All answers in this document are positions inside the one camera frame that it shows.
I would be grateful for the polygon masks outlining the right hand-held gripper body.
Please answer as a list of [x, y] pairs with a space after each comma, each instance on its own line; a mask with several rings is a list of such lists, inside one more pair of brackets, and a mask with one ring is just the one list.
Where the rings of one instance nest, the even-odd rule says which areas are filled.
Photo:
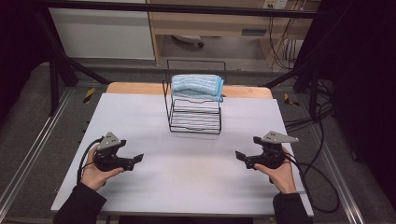
[[262, 164], [270, 169], [276, 169], [282, 165], [286, 159], [285, 152], [283, 150], [283, 143], [297, 143], [299, 139], [285, 135], [283, 133], [277, 133], [274, 131], [269, 132], [265, 136], [261, 137], [264, 142], [262, 147], [262, 154], [255, 156], [246, 156], [244, 163], [248, 169], [253, 169], [254, 164]]

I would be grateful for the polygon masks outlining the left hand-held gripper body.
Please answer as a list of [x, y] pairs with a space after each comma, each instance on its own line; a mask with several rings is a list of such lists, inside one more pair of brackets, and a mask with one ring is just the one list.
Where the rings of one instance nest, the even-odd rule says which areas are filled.
[[132, 171], [134, 169], [134, 160], [128, 158], [120, 158], [117, 153], [120, 139], [113, 133], [108, 132], [100, 141], [93, 161], [95, 166], [103, 171], [111, 171], [115, 168], [122, 167], [124, 171]]

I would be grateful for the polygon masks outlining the black wire rack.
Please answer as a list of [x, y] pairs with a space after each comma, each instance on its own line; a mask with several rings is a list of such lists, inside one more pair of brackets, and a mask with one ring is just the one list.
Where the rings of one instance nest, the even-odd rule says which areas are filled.
[[[172, 63], [219, 63], [219, 61], [193, 61], [193, 60], [167, 60], [165, 76], [163, 79], [163, 97], [165, 103], [166, 117], [170, 132], [174, 133], [208, 133], [220, 134], [222, 128], [221, 107], [218, 102], [179, 97], [172, 94], [171, 79], [175, 75], [202, 74], [187, 73], [171, 68]], [[206, 74], [220, 76], [224, 83], [227, 82], [225, 62], [220, 62], [222, 69], [220, 74]]]

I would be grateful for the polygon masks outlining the blue striped towel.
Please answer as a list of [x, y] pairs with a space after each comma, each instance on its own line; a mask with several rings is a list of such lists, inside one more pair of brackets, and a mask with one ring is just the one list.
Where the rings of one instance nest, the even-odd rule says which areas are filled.
[[222, 103], [223, 83], [224, 80], [217, 75], [175, 75], [171, 79], [171, 90], [175, 96]]

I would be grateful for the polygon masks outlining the person's left hand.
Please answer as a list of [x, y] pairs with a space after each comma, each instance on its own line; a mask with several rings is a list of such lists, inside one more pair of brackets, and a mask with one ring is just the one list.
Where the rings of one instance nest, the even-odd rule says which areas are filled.
[[101, 188], [109, 178], [119, 175], [123, 172], [122, 167], [106, 172], [99, 170], [93, 162], [97, 148], [98, 146], [94, 146], [90, 149], [86, 164], [83, 166], [82, 176], [80, 179], [82, 184], [94, 191], [99, 190], [99, 188]]

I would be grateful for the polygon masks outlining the person's right hand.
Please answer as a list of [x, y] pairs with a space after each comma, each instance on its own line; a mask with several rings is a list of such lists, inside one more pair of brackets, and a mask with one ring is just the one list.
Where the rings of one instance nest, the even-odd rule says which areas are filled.
[[292, 194], [297, 192], [290, 161], [284, 160], [282, 165], [276, 169], [270, 169], [258, 163], [254, 164], [254, 168], [268, 175], [281, 193]]

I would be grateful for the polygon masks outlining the white table cover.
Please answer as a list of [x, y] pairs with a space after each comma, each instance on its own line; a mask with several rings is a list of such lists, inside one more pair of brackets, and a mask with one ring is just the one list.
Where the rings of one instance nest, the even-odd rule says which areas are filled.
[[235, 154], [258, 155], [256, 136], [285, 127], [274, 99], [225, 98], [218, 134], [169, 130], [161, 95], [105, 93], [93, 113], [51, 209], [64, 204], [77, 182], [88, 145], [112, 132], [125, 140], [118, 154], [141, 155], [131, 172], [107, 180], [103, 212], [143, 216], [264, 217], [274, 212], [276, 187]]

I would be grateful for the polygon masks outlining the yellow black floor tape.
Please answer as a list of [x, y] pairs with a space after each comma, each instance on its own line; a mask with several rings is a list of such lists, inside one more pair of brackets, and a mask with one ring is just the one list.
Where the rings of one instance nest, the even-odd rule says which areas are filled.
[[284, 103], [287, 105], [300, 106], [298, 102], [292, 101], [287, 93], [284, 93]]
[[87, 104], [87, 103], [91, 100], [91, 98], [92, 98], [94, 92], [95, 92], [95, 88], [90, 88], [90, 89], [87, 91], [87, 93], [86, 93], [86, 95], [85, 95], [85, 97], [84, 97], [84, 99], [83, 99], [83, 104]]

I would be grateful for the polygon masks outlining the wooden table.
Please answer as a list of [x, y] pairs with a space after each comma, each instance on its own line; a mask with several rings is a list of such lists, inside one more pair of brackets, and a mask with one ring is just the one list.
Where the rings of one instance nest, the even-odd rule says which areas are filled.
[[[161, 95], [163, 94], [163, 84], [145, 82], [113, 82], [108, 85], [106, 93]], [[222, 88], [222, 94], [226, 97], [233, 98], [273, 98], [273, 94], [267, 88], [240, 85], [226, 85]]]

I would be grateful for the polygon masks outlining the white cabinet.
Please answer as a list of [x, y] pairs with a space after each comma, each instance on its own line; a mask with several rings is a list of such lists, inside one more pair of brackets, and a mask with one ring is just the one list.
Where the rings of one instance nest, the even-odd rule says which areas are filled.
[[155, 58], [144, 12], [51, 8], [64, 50], [73, 58]]

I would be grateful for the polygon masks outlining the office chair base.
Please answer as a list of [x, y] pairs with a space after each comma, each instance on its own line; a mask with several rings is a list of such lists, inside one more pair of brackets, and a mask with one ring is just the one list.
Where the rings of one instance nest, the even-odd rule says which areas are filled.
[[198, 35], [174, 35], [174, 38], [186, 43], [196, 44], [199, 48], [205, 45], [202, 38]]

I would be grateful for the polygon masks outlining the light wooden desk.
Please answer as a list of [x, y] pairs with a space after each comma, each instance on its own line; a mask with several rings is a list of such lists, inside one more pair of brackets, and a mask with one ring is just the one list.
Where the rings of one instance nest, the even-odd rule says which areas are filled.
[[[149, 4], [188, 6], [263, 8], [264, 0], [146, 0]], [[288, 0], [284, 9], [315, 11], [320, 0]], [[266, 18], [249, 16], [156, 13], [148, 14], [152, 34], [200, 36], [248, 36], [259, 40], [267, 65], [281, 59], [286, 40], [303, 40], [310, 19]]]

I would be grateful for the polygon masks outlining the white power strip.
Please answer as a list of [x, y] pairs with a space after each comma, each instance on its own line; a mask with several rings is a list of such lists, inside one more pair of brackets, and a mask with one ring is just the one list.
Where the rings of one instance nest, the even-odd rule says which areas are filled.
[[284, 9], [288, 0], [264, 0], [262, 7], [270, 9]]

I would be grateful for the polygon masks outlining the aluminium floor rail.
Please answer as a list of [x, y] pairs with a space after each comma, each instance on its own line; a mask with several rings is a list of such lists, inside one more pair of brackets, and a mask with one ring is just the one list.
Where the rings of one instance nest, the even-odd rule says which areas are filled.
[[364, 224], [364, 218], [361, 214], [361, 210], [357, 206], [347, 182], [345, 181], [341, 170], [332, 156], [329, 147], [326, 143], [320, 143], [320, 141], [324, 140], [324, 134], [321, 132], [318, 124], [314, 124], [312, 126], [312, 133], [315, 136], [319, 147], [321, 148], [321, 157], [328, 170], [328, 173], [330, 174], [331, 180], [339, 193], [339, 199], [349, 223]]
[[0, 197], [0, 220], [4, 219], [9, 208], [13, 204], [15, 198], [17, 197], [21, 187], [31, 172], [35, 162], [40, 155], [43, 147], [46, 145], [53, 129], [58, 123], [59, 118], [66, 108], [71, 94], [74, 92], [74, 88], [67, 88], [61, 96], [59, 101], [60, 105], [55, 110], [54, 114], [49, 116], [44, 124], [43, 128], [40, 130], [37, 138], [30, 146], [27, 155], [24, 157], [21, 165], [19, 166], [16, 174], [12, 177], [11, 181], [6, 187], [6, 190]]

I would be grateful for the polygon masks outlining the black metal frame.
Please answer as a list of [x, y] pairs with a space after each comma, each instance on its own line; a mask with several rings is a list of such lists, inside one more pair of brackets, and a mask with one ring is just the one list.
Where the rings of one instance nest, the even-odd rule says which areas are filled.
[[156, 12], [156, 13], [177, 13], [177, 14], [203, 14], [203, 15], [227, 15], [227, 16], [249, 16], [249, 17], [272, 17], [272, 18], [298, 18], [298, 19], [322, 19], [327, 14], [317, 11], [301, 11], [286, 9], [258, 9], [248, 7], [215, 7], [215, 6], [187, 6], [169, 4], [140, 4], [140, 3], [121, 3], [103, 1], [73, 1], [73, 0], [32, 0], [28, 2], [29, 9], [34, 21], [39, 27], [41, 40], [50, 56], [50, 85], [51, 85], [51, 111], [53, 114], [58, 107], [58, 83], [57, 75], [60, 75], [67, 86], [76, 86], [77, 77], [72, 70], [76, 68], [88, 77], [93, 78], [101, 84], [110, 84], [111, 81], [95, 74], [93, 71], [84, 67], [71, 59], [65, 52], [60, 42], [55, 37], [47, 21], [42, 16], [44, 9], [67, 8], [67, 9], [86, 9], [102, 11], [132, 11], [132, 12]]

